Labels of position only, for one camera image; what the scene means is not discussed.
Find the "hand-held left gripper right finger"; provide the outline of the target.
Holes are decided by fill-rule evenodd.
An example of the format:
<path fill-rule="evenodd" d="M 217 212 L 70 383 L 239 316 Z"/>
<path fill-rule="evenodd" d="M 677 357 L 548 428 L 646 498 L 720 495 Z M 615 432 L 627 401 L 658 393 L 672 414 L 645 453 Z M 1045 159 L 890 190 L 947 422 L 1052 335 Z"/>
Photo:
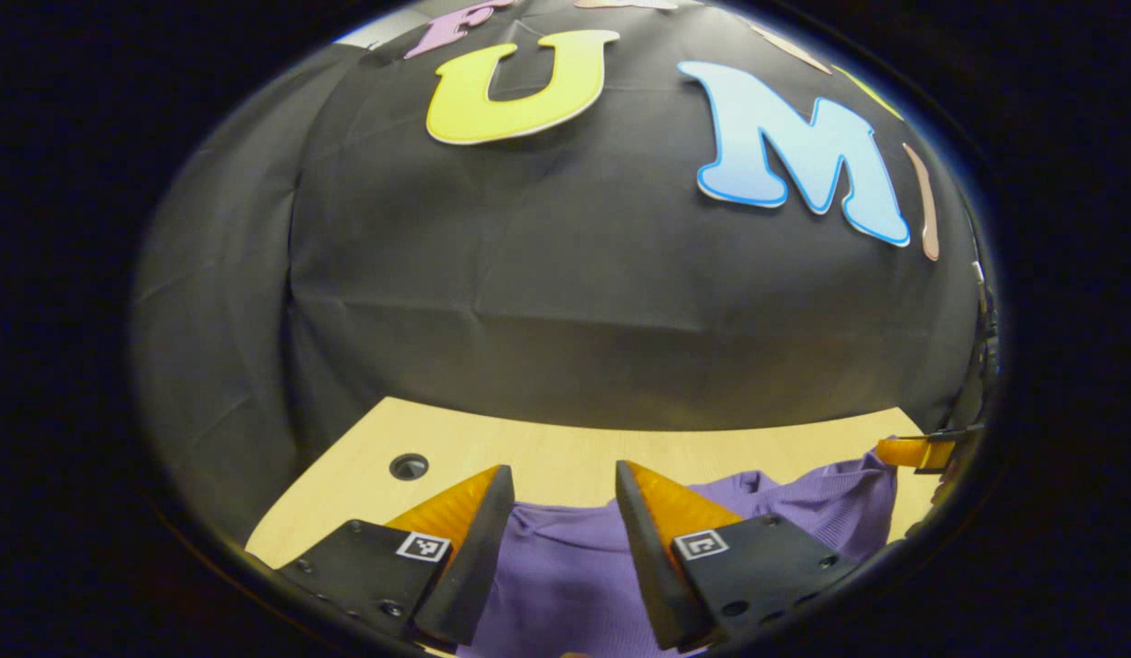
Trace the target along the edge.
<path fill-rule="evenodd" d="M 857 568 L 784 516 L 745 519 L 629 460 L 616 464 L 615 488 L 662 650 L 690 653 L 782 623 Z"/>

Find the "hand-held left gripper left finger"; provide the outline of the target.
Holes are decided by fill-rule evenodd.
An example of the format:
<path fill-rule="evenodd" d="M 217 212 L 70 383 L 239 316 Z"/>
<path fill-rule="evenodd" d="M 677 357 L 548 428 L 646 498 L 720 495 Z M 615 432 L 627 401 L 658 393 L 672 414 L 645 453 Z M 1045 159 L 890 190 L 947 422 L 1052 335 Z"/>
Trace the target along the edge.
<path fill-rule="evenodd" d="M 349 519 L 277 571 L 392 640 L 470 646 L 513 503 L 511 467 L 495 465 L 389 522 Z"/>

